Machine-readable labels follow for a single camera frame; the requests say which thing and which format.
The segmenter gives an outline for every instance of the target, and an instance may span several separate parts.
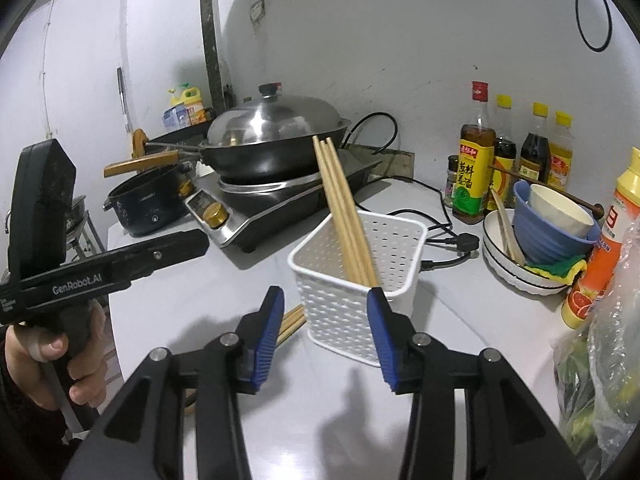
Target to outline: wok lid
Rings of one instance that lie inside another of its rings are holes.
[[[259,90],[257,101],[232,108],[213,121],[207,134],[208,148],[320,135],[350,123],[322,99],[277,94],[276,84],[262,85]]]

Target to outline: white plate with black rim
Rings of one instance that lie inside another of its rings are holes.
[[[507,215],[509,220],[513,221],[513,209],[507,209]],[[567,288],[567,285],[544,278],[519,266],[507,256],[497,211],[492,211],[484,218],[482,230],[484,231],[482,236],[484,259],[489,267],[509,285],[537,296],[551,296]]]

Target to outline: plastic bag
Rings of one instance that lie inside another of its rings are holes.
[[[639,219],[598,310],[554,348],[559,429],[588,480],[606,471],[640,421]]]

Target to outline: dark vertical pole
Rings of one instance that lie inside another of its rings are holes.
[[[213,0],[200,0],[200,20],[204,43],[204,61],[207,65],[211,103],[216,116],[225,111],[225,98],[220,81],[220,65],[216,46],[216,28],[213,20]]]

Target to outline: bowl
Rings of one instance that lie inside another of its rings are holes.
[[[531,184],[529,205],[546,221],[576,238],[584,238],[593,217],[570,198],[540,184]]]
[[[593,221],[584,238],[575,237],[542,218],[527,203],[531,194],[528,182],[513,186],[515,210],[513,230],[527,258],[536,264],[554,264],[586,254],[596,244],[600,227]]]
[[[513,209],[507,209],[509,220],[513,219]],[[495,273],[518,290],[537,296],[551,296],[566,289],[566,285],[544,278],[519,266],[506,254],[500,231],[497,211],[491,211],[482,222],[482,254]]]

